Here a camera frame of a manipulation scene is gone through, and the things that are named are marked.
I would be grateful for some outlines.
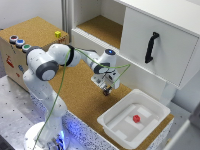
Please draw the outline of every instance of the yellow object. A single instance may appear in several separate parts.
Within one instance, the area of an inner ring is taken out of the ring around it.
[[[57,38],[60,38],[60,37],[61,37],[61,32],[60,32],[60,31],[56,31],[56,32],[55,32],[55,36],[56,36]]]

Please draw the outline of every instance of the cork surface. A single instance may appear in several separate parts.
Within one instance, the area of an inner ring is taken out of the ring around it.
[[[58,40],[55,32],[60,31],[61,37],[68,34],[40,17],[32,18],[12,27],[0,31],[0,37],[9,42],[12,35],[17,35],[19,39],[24,39],[26,44],[31,46],[44,47],[49,43]]]
[[[63,67],[60,67],[56,77],[50,81],[56,92],[58,92],[61,83],[62,72]],[[118,89],[111,92],[111,95],[104,96],[102,90],[91,81],[92,76],[93,72],[82,60],[76,67],[66,68],[60,97],[72,113],[120,150],[123,150],[120,145],[105,134],[102,126],[97,122],[97,118],[131,92],[131,89],[121,84]],[[145,150],[172,119],[173,115],[170,114],[137,150]]]
[[[120,48],[123,26],[116,22],[113,22],[103,16],[98,16],[78,25],[78,28],[118,49]]]

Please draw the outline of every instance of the open shelf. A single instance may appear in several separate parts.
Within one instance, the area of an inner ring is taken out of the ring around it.
[[[122,25],[100,15],[77,27],[120,49]]]

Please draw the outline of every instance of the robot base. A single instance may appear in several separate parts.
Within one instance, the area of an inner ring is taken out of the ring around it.
[[[42,126],[44,125],[44,122],[40,122],[35,124],[34,126],[32,126],[25,134],[24,137],[24,149],[25,150],[33,150],[33,147],[35,145],[35,136],[37,135],[37,133],[39,132],[39,130],[42,128]],[[69,143],[70,143],[70,139],[69,137],[65,137],[65,149],[68,148]],[[46,148],[41,148],[38,145],[35,146],[34,150],[49,150],[48,147]]]

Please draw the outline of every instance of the box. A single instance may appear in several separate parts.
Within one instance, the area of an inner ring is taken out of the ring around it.
[[[61,32],[57,38],[55,32]],[[35,17],[0,31],[0,51],[6,74],[28,91],[23,81],[23,73],[28,69],[26,54],[22,49],[9,43],[9,38],[17,35],[25,44],[39,46],[47,51],[54,43],[69,44],[69,35],[40,17]]]

